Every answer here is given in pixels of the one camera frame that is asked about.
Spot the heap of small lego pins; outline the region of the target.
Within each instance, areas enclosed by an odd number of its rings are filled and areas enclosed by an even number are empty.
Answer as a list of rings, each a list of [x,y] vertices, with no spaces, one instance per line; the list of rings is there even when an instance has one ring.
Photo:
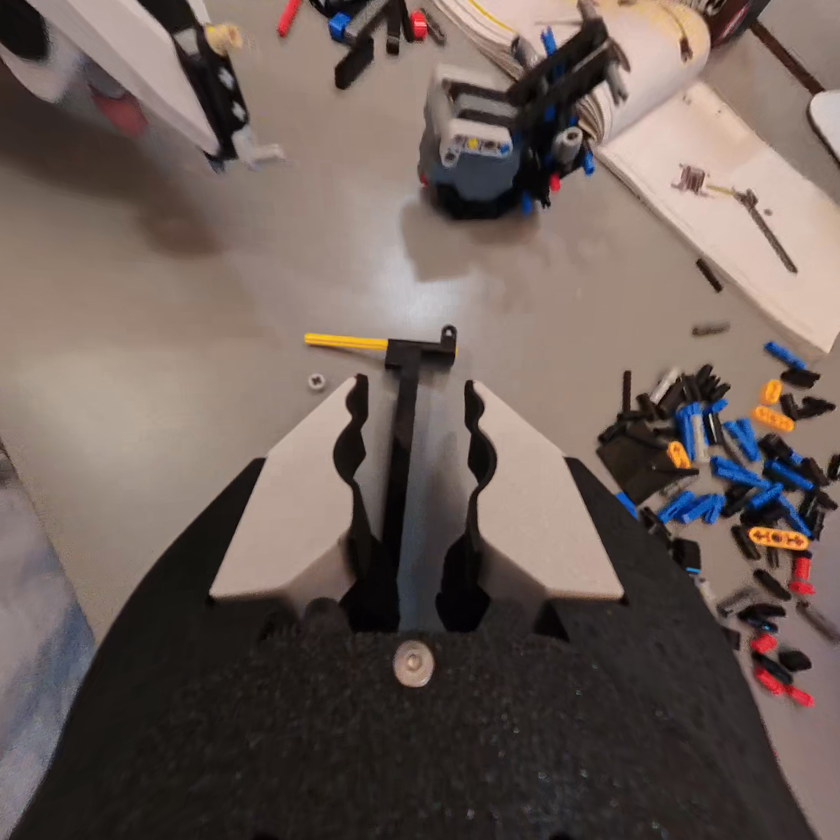
[[[638,391],[631,370],[621,378],[615,418],[598,434],[595,453],[616,498],[686,573],[734,652],[768,695],[811,709],[800,684],[812,660],[782,639],[794,613],[829,644],[838,627],[815,608],[813,549],[838,511],[838,453],[825,464],[791,445],[796,425],[830,417],[837,405],[812,393],[820,380],[784,344],[763,352],[780,366],[747,414],[728,416],[732,384],[714,364],[673,367]],[[747,564],[745,584],[716,596],[694,527],[724,526]]]

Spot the pile of large lego pieces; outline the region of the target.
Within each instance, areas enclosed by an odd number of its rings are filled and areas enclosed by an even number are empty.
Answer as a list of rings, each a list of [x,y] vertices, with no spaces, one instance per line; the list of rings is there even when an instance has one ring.
[[[385,51],[397,56],[403,43],[448,39],[430,7],[410,8],[406,1],[309,1],[323,17],[332,41],[346,49],[333,70],[334,86],[348,90],[373,63],[375,32],[385,27]]]

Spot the black tape strip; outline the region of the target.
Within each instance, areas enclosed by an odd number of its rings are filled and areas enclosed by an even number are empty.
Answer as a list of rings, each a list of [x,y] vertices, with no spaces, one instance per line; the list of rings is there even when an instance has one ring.
[[[796,80],[796,82],[809,94],[815,96],[826,89],[813,74],[805,68],[800,60],[785,48],[782,43],[771,34],[771,32],[759,20],[752,23],[752,33],[759,42],[776,58],[783,68]]]

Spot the small black lego sub-assembly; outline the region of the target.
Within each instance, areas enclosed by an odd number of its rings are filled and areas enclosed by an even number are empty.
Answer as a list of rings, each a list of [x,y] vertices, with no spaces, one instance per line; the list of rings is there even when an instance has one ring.
[[[251,170],[284,161],[282,148],[276,143],[258,144],[250,126],[249,111],[231,60],[232,52],[247,44],[241,29],[229,23],[196,23],[172,39],[217,142],[215,151],[205,153],[211,168],[223,174],[233,161]]]

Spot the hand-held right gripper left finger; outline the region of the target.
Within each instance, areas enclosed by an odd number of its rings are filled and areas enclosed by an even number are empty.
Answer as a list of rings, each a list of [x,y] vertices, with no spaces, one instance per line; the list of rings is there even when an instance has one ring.
[[[331,599],[354,630],[394,629],[394,564],[355,478],[368,412],[369,380],[357,374],[269,451],[211,598],[277,600],[299,616]]]

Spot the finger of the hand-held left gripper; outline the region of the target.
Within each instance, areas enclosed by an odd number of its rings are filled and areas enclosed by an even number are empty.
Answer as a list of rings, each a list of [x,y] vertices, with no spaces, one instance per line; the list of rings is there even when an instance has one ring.
[[[219,140],[167,30],[139,2],[33,1],[57,49],[29,63],[29,91],[48,102],[67,92],[85,58],[208,154]]]

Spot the black lego beam yellow axle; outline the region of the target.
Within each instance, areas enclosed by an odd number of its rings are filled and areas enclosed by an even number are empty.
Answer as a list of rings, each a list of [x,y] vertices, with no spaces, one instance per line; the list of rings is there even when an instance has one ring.
[[[371,530],[361,489],[355,474],[366,452],[361,430],[368,415],[369,386],[359,374],[344,401],[350,420],[332,451],[332,463],[350,488],[352,517],[346,539],[346,553],[354,579],[339,604],[351,628],[362,633],[393,633],[400,624],[397,589],[406,495],[413,450],[419,376],[425,366],[450,369],[457,356],[457,328],[446,324],[436,341],[409,339],[366,339],[346,335],[307,332],[308,346],[381,352],[384,367],[397,379],[397,396],[391,432],[390,458],[386,473],[382,538]]]

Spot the partly built lego truck chassis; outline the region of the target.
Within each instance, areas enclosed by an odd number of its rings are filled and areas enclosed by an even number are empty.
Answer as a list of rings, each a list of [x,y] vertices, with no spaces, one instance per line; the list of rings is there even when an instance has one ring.
[[[434,205],[454,219],[502,217],[547,208],[562,180],[595,171],[581,104],[606,86],[627,100],[626,55],[593,2],[577,2],[580,23],[563,43],[551,26],[536,49],[515,34],[509,54],[518,74],[508,85],[439,66],[424,104],[417,173]]]

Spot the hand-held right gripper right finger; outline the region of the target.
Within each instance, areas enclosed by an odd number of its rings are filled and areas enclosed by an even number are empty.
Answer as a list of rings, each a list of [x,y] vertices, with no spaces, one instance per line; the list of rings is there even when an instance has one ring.
[[[560,601],[625,596],[564,452],[484,384],[465,384],[467,466],[475,486],[444,558],[436,611],[448,631],[477,630],[513,602],[538,630]]]

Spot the lego instruction booklet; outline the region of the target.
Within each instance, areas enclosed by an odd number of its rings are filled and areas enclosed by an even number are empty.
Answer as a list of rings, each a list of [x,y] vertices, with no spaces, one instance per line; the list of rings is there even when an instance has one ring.
[[[577,107],[595,158],[723,279],[815,352],[839,331],[838,203],[799,173],[700,80],[711,42],[681,2],[437,2],[511,77],[514,39],[543,58],[600,15],[622,53],[616,102],[607,82]]]

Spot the lego set box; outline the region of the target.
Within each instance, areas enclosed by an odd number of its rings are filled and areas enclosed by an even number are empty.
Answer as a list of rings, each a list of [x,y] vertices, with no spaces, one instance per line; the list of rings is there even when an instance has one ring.
[[[759,19],[771,1],[702,1],[696,10],[703,17],[716,49],[738,38]]]

